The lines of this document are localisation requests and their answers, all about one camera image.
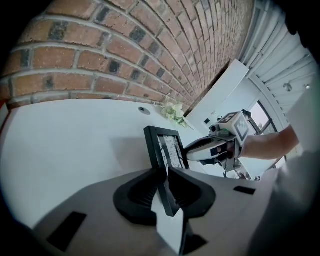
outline forearm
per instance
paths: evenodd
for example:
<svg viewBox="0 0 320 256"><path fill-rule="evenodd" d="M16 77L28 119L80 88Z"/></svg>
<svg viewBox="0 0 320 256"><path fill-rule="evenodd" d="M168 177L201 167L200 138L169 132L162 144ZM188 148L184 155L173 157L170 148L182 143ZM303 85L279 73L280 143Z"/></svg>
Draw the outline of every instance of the forearm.
<svg viewBox="0 0 320 256"><path fill-rule="evenodd" d="M241 156L264 160L277 159L288 154L298 143L294 130L289 126L279 133L248 136Z"/></svg>

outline desk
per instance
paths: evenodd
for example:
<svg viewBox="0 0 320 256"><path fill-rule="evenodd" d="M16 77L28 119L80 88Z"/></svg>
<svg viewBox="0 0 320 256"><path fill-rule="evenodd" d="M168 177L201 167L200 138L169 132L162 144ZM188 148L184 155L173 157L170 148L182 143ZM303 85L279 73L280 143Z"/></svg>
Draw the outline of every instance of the desk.
<svg viewBox="0 0 320 256"><path fill-rule="evenodd" d="M33 228L80 189L149 169L146 126L177 130L184 147L202 137L174 127L160 107L137 102L74 99L14 109L0 138L1 187L11 212ZM190 162L190 168L223 174L218 165Z"/></svg>

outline brick wall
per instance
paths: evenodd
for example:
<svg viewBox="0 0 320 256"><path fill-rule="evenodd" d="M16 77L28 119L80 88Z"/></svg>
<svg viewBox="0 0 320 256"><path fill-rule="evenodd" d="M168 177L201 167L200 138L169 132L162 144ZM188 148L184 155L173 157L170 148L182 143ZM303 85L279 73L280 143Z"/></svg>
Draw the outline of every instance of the brick wall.
<svg viewBox="0 0 320 256"><path fill-rule="evenodd" d="M254 0L55 0L0 80L9 107L114 99L189 108L239 54Z"/></svg>

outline black picture frame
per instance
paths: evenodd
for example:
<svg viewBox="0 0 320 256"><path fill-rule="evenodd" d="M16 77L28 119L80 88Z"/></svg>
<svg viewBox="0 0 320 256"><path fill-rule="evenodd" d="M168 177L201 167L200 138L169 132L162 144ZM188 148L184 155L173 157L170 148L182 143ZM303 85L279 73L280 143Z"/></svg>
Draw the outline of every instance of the black picture frame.
<svg viewBox="0 0 320 256"><path fill-rule="evenodd" d="M154 126L147 126L143 129L146 145L149 152L149 157L153 169L161 170L166 169L165 162L161 152L161 146L158 141L158 136L173 136L177 138L179 149L182 155L183 164L185 169L190 169L187 160L187 154L185 153L184 146L182 144L179 132L176 130L164 129Z"/></svg>

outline table surface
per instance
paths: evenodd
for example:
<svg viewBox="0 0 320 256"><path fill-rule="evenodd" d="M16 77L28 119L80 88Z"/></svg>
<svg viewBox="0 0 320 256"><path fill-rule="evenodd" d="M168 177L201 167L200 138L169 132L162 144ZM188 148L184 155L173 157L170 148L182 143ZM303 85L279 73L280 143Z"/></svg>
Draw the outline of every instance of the table surface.
<svg viewBox="0 0 320 256"><path fill-rule="evenodd" d="M184 147L202 137L190 127L174 126L159 106L137 102L75 99L14 109L0 138L0 182L10 210L33 228L80 189L150 168L147 126L178 131ZM219 166L189 165L223 175Z"/></svg>

